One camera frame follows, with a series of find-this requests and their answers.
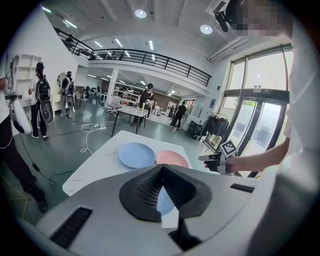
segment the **white t-shirt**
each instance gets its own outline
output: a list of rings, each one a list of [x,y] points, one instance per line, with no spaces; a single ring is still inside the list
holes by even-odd
[[[6,78],[6,55],[0,60],[0,79]],[[9,115],[9,108],[6,102],[5,91],[0,90],[0,124]]]
[[[35,74],[33,77],[32,77],[32,80],[31,80],[31,83],[29,85],[29,89],[33,89],[33,92],[32,94],[30,95],[30,99],[31,99],[31,102],[30,104],[31,105],[34,105],[36,104],[36,90],[37,90],[37,83],[39,82],[39,77],[37,77],[37,75]]]
[[[288,154],[320,148],[320,66],[313,42],[296,20],[292,31],[293,65],[289,80],[290,108],[284,135]]]

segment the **white table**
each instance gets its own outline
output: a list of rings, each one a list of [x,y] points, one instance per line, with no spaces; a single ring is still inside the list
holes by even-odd
[[[128,131],[121,130],[103,146],[101,146],[92,156],[90,156],[62,185],[62,190],[72,196],[86,185],[114,175],[134,172],[134,170],[122,164],[118,158],[118,151],[121,145],[131,142],[139,142],[150,147],[155,154],[162,150],[171,150],[183,156],[189,168],[191,163],[182,146],[162,142],[153,138],[147,138]],[[161,217],[163,228],[178,227],[179,212],[173,208],[168,214]]]
[[[117,108],[111,137],[114,136],[119,113],[124,113],[124,114],[130,115],[129,123],[130,123],[131,116],[138,117],[138,121],[136,122],[136,128],[135,128],[135,134],[138,134],[139,120],[140,120],[140,118],[143,118],[144,116],[146,116],[148,114],[148,110],[145,110],[145,109],[142,110],[142,108],[137,108],[137,107],[133,107],[133,106],[123,106],[121,108]],[[144,127],[146,127],[146,118],[144,119]]]

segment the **shoe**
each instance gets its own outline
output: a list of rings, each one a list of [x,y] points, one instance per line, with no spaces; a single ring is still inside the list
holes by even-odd
[[[42,212],[43,214],[45,214],[48,211],[48,204],[45,198],[38,200],[38,208],[39,211]]]

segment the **black slot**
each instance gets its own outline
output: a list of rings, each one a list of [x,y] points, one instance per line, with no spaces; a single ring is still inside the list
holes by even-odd
[[[252,193],[254,191],[254,187],[251,186],[245,186],[245,185],[240,185],[240,184],[232,184],[230,188],[235,189],[235,190],[241,190],[244,192]]]
[[[76,209],[51,236],[51,241],[67,249],[87,222],[93,211],[84,207]]]

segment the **metal railing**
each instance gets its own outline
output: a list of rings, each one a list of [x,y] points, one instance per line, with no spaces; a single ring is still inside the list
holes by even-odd
[[[57,28],[55,30],[71,53],[89,61],[110,60],[140,63],[176,73],[203,86],[208,86],[209,79],[212,77],[194,66],[154,52],[123,48],[94,50],[67,33]]]

